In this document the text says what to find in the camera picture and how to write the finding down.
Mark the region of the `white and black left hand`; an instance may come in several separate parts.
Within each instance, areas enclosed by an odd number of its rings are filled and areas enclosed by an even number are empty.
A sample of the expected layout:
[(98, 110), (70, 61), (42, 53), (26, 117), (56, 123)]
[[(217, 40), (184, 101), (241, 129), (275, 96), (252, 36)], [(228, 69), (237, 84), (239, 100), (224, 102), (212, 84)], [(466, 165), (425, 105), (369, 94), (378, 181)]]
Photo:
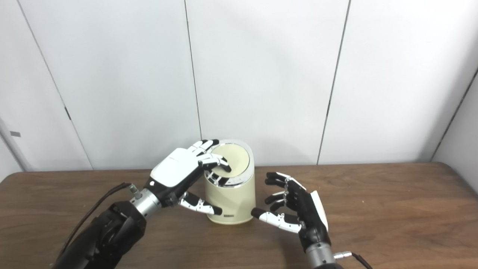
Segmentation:
[(145, 189), (154, 195), (154, 201), (161, 208), (181, 205), (190, 210), (220, 216), (223, 210), (198, 196), (189, 193), (205, 171), (220, 167), (231, 172), (227, 159), (209, 150), (219, 140), (199, 140), (189, 148), (176, 148), (157, 164), (149, 175)]

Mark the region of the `white and black right hand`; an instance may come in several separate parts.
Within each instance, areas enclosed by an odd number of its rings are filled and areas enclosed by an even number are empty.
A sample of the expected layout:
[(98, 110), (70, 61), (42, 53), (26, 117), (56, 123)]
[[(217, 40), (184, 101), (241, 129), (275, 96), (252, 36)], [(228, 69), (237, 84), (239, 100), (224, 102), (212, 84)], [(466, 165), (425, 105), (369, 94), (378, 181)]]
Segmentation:
[(253, 208), (252, 217), (297, 234), (304, 251), (312, 245), (326, 244), (331, 247), (328, 221), (317, 191), (307, 191), (295, 178), (280, 172), (268, 172), (264, 182), (279, 186), (283, 191), (264, 200), (266, 205), (270, 205), (268, 211)]

